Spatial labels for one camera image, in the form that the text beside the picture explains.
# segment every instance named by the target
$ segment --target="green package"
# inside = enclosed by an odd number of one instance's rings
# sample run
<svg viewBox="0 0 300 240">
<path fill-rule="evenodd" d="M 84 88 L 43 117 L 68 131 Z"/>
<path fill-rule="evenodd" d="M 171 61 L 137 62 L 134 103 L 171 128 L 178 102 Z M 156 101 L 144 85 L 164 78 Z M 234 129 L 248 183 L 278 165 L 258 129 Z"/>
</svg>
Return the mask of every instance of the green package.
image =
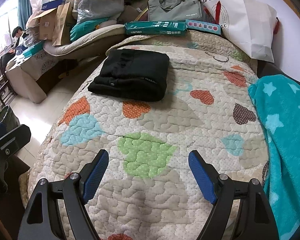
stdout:
<svg viewBox="0 0 300 240">
<path fill-rule="evenodd" d="M 186 22 L 129 22 L 125 23 L 128 35 L 138 34 L 167 34 L 185 35 L 187 30 Z"/>
</svg>

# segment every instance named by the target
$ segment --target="person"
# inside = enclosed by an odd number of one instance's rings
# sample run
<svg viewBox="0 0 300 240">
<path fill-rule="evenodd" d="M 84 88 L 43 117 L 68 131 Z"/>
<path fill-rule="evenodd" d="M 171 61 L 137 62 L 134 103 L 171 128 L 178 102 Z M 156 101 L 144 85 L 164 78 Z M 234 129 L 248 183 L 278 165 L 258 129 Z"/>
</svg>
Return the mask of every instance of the person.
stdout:
<svg viewBox="0 0 300 240">
<path fill-rule="evenodd" d="M 16 45 L 15 45 L 15 48 L 19 46 L 19 43 L 20 43 L 20 39 L 21 38 L 26 38 L 28 37 L 29 34 L 27 34 L 20 26 L 14 28 L 13 32 L 12 32 L 12 37 L 17 37 L 17 42 L 16 42 Z M 10 54 L 15 54 L 16 53 L 16 49 L 11 49 L 9 51 Z"/>
</svg>

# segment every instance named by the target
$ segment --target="beige cushion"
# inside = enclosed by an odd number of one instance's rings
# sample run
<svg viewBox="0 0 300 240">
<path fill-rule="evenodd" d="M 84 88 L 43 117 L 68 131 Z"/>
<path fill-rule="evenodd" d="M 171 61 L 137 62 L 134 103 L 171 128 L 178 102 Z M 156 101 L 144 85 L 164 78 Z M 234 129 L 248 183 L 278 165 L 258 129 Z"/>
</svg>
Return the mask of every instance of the beige cushion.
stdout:
<svg viewBox="0 0 300 240">
<path fill-rule="evenodd" d="M 51 41 L 46 41 L 43 49 L 55 57 L 81 59 L 103 54 L 124 38 L 125 27 L 117 24 L 95 30 L 68 45 L 52 46 Z"/>
</svg>

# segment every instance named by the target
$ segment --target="white plastic bag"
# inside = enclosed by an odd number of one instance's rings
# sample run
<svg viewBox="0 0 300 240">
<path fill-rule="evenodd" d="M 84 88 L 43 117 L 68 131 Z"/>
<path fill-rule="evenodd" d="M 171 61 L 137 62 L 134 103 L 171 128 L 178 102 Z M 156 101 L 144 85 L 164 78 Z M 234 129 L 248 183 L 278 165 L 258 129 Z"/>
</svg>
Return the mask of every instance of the white plastic bag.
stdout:
<svg viewBox="0 0 300 240">
<path fill-rule="evenodd" d="M 120 15 L 123 10 L 124 0 L 81 0 L 78 4 L 77 23 Z"/>
<path fill-rule="evenodd" d="M 216 19 L 225 37 L 249 57 L 274 62 L 271 50 L 277 11 L 255 0 L 211 0 L 204 3 Z"/>
<path fill-rule="evenodd" d="M 33 20 L 34 17 L 39 15 L 39 11 L 41 11 L 43 0 L 30 0 L 30 5 L 32 8 L 32 15 L 29 17 L 26 28 L 33 27 L 38 24 L 39 19 Z"/>
</svg>

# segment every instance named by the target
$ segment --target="teal cloth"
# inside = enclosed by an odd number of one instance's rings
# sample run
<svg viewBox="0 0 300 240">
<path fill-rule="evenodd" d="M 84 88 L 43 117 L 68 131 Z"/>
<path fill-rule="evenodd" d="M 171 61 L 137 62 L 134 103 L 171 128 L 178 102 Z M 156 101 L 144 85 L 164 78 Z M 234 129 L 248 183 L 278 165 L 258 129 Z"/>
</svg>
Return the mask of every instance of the teal cloth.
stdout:
<svg viewBox="0 0 300 240">
<path fill-rule="evenodd" d="M 265 192 L 280 240 L 300 225 L 300 86 L 283 75 L 265 76 L 248 89 L 269 148 Z"/>
<path fill-rule="evenodd" d="M 83 37 L 84 35 L 91 33 L 96 30 L 96 27 L 102 23 L 106 22 L 109 17 L 95 19 L 91 21 L 86 21 L 83 23 L 76 24 L 70 31 L 70 40 L 71 42 L 76 41 L 77 39 Z"/>
</svg>

